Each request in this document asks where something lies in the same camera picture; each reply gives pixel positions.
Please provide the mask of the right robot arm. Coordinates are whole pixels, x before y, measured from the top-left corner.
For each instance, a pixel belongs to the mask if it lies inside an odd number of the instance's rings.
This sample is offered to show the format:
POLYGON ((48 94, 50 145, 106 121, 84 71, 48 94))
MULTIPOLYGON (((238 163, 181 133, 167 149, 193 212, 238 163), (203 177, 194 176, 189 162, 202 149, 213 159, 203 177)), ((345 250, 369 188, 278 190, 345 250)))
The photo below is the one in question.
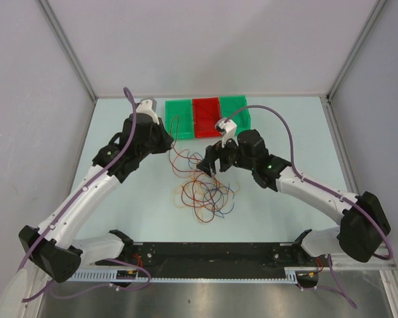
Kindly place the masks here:
POLYGON ((256 130, 241 132, 235 140, 219 141, 206 147, 198 169, 208 176, 231 167, 249 170, 263 189, 295 197, 329 217, 336 226, 306 230, 295 241, 293 259, 308 266, 317 256, 345 253, 358 262, 368 262, 391 227, 378 198, 331 189, 306 176, 297 176, 293 165, 270 154, 256 130))

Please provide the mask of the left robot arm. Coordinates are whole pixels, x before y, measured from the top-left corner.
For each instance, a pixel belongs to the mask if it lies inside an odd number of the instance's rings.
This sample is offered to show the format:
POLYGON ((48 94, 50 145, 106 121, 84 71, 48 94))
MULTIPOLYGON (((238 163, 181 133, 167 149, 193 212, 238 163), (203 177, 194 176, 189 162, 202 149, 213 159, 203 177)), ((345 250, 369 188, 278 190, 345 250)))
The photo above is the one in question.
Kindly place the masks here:
POLYGON ((119 230, 96 238, 75 237, 96 207, 142 160, 167 152, 172 142, 154 111, 137 112, 125 119, 123 130, 99 150, 83 182, 61 206, 40 225, 21 229, 19 240, 29 260, 57 283, 71 278, 83 265, 106 259, 120 265, 129 263, 133 241, 119 230))

